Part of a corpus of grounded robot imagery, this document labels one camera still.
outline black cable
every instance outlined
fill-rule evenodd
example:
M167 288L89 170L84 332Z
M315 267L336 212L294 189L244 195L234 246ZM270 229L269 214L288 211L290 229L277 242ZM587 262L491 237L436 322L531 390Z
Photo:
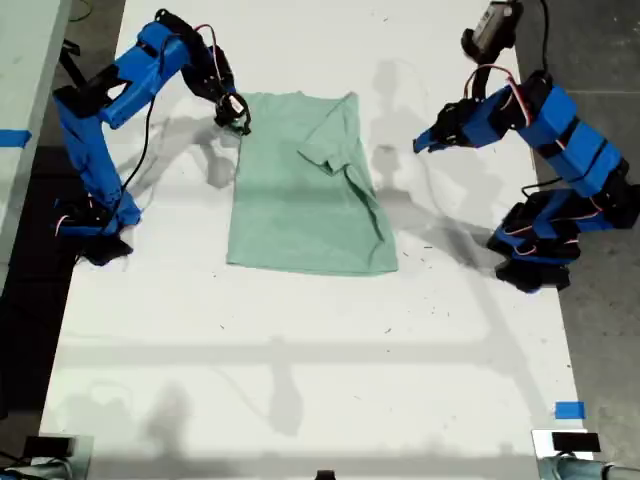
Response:
M527 190L531 190L532 188L536 188L536 187L548 187L549 185L553 185L555 183L558 183L559 181L562 180L562 177L556 177L553 180L547 180L546 182L540 182L540 183L536 183L533 185L526 185L524 187L522 187L520 189L520 191L522 192L522 194L529 198L529 194L527 193Z
M169 40L175 37L180 37L180 35L176 33L172 33L170 35L167 35L167 37L165 37L164 41L162 42L162 47L160 48L160 63L158 65L158 73L160 75L162 75L162 70L164 70L165 50L167 48L167 45L169 44ZM127 187L129 186L129 183L131 183L131 180L133 180L133 177L136 176L136 174L140 170L140 167L142 167L142 163L144 162L144 159L147 156L147 150L149 148L149 131L151 129L151 113L153 112L153 107L156 103L156 95L157 94L154 94L153 97L151 97L149 110L147 110L147 117L145 120L145 127L144 127L144 146L142 147L142 154L140 155L140 160L138 160L138 163L133 169L133 172L131 172L127 180L125 180L125 182L122 184L122 187L120 187L120 197L116 201L115 207L111 210L109 218L107 219L105 224L98 231L97 235L94 235L93 237L91 237L85 244L84 248L80 251L80 253L76 255L76 260L75 260L76 265L80 261L80 258L82 257L82 255L86 253L90 242L93 241L94 238L100 237L105 232L105 230L107 229L107 227L109 226L113 218L117 215L118 208L120 208L120 204L122 203L122 197L124 197L124 193L126 192Z
M544 37L542 40L542 69L549 72L549 62L547 61L547 48L549 46L549 5L547 0L540 0L544 12Z

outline green t-shirt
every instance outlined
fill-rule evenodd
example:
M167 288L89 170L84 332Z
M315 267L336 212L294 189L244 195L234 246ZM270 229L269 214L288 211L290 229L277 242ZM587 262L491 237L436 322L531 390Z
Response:
M326 275L398 269L360 142L358 97L244 96L227 262Z

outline white tabletop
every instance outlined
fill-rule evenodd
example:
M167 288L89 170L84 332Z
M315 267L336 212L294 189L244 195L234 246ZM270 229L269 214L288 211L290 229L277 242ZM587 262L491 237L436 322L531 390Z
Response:
M241 91L358 93L400 270L226 265L233 145L177 76L132 188L134 254L74 272L42 431L94 437L95 479L536 478L531 430L581 427L553 419L576 399L558 296L492 278L469 233L521 200L530 152L515 135L411 152L462 95L460 35L486 0L130 0L119 54L159 6L214 25ZM106 132L123 176L145 113Z
M0 148L0 294L71 0L3 0L0 14L0 130L28 130L26 148Z

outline red wire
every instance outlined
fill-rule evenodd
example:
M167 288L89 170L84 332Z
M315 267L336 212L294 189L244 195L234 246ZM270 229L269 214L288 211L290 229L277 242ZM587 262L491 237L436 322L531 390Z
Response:
M522 115L525 118L525 124L526 124L527 127L529 127L531 125L532 121L533 121L533 116L531 115L531 112L527 108L527 105L526 105L526 103L524 101L524 98L522 97L522 94L520 93L519 87L516 85L516 81L513 78L513 74L507 68L501 67L500 65L496 65L496 64L493 64L493 63L487 63L485 65L480 65L478 68L476 68L473 71L473 73L471 74L471 76L467 80L467 83L465 83L465 85L464 85L464 98L469 98L469 85L471 84L471 80L473 80L473 78L476 76L478 71L483 69L483 68L495 68L496 70L500 70L500 71L502 71L502 72L507 74L507 82L509 83L509 86L511 87L511 90L513 90L513 95L515 95L516 100L518 100L518 104L520 105L520 109L522 110Z

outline blue tape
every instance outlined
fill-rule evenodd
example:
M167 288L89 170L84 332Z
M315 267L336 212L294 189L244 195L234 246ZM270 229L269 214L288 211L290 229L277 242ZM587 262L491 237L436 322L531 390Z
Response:
M556 420L584 420L584 402L556 402Z
M28 130L0 130L0 147L24 148L30 138Z

